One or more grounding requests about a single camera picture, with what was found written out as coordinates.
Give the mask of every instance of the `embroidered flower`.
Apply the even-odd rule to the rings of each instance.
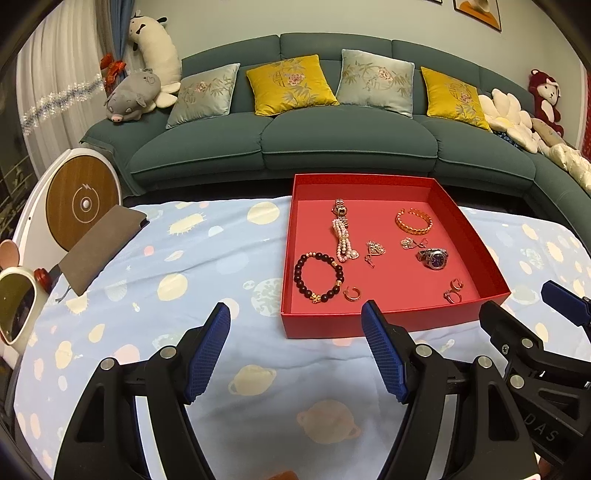
[[[392,75],[384,67],[380,68],[378,75],[382,80],[392,80]]]
[[[299,85],[304,80],[305,75],[303,73],[293,73],[287,77],[287,83],[292,87]]]
[[[199,92],[199,93],[204,92],[206,89],[207,89],[207,83],[205,83],[205,82],[201,82],[201,83],[199,83],[199,85],[197,85],[195,87],[195,91]]]
[[[460,101],[462,103],[470,103],[472,101],[472,97],[470,96],[470,94],[468,94],[466,92],[462,92],[460,94]]]

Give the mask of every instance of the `sofa armrest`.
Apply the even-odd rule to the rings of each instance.
[[[131,176],[129,161],[141,147],[166,131],[170,111],[170,108],[156,109],[142,115],[138,121],[122,124],[108,119],[101,120],[89,128],[80,143],[109,152],[113,167],[127,189],[135,195],[141,195],[145,190]]]

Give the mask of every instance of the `blue gripper pad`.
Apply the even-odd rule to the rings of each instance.
[[[552,280],[542,286],[542,300],[577,327],[591,323],[589,304]]]
[[[189,402],[194,402],[198,395],[205,392],[230,332],[230,309],[227,305],[218,303],[212,313],[215,315],[213,318],[210,316],[203,325],[205,332],[202,341],[189,363],[187,386],[184,391]]]
[[[400,360],[378,314],[369,303],[365,303],[361,308],[361,327],[374,355],[374,360],[378,364],[386,390],[396,395],[399,402],[404,402],[408,396],[408,388],[404,378],[404,363]]]

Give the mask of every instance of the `white device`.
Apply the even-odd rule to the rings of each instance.
[[[23,208],[12,239],[20,265],[50,271],[115,204],[121,204],[121,186],[110,162],[90,148],[65,151]]]

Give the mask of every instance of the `cow plush toy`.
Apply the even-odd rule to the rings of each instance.
[[[169,34],[161,25],[166,17],[155,20],[140,15],[138,10],[129,23],[129,39],[134,43],[134,51],[139,49],[147,69],[160,79],[160,94],[154,99],[158,108],[173,105],[177,98],[172,93],[181,87],[182,65],[177,49]]]

